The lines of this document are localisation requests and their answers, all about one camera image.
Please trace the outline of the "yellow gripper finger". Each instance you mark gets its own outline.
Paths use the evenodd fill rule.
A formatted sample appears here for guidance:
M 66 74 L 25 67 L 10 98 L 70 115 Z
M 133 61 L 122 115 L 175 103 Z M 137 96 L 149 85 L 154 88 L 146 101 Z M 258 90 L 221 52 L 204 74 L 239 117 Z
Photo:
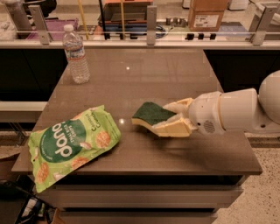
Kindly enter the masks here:
M 196 126 L 190 119 L 182 114 L 177 114 L 167 121 L 157 123 L 152 128 L 160 137 L 189 137 L 196 130 Z
M 187 115 L 190 105 L 192 103 L 193 103 L 193 98 L 185 98 L 183 100 L 174 101 L 164 105 L 164 109 L 167 109 L 176 114 L 181 113 Z

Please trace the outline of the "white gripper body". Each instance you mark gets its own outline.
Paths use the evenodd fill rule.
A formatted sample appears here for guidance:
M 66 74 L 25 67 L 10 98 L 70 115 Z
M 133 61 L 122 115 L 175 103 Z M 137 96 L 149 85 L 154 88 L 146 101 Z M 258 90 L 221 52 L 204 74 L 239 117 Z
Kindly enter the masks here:
M 204 135 L 223 134 L 220 114 L 221 92 L 202 94 L 193 100 L 189 108 L 189 119 Z

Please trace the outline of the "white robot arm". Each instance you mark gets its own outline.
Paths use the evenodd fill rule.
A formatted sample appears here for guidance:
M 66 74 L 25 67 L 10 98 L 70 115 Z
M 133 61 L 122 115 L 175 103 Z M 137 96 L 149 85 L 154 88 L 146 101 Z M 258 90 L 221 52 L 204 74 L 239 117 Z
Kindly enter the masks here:
M 280 71 L 268 75 L 258 89 L 219 91 L 164 106 L 175 115 L 152 126 L 161 137 L 188 137 L 245 131 L 256 134 L 280 130 Z

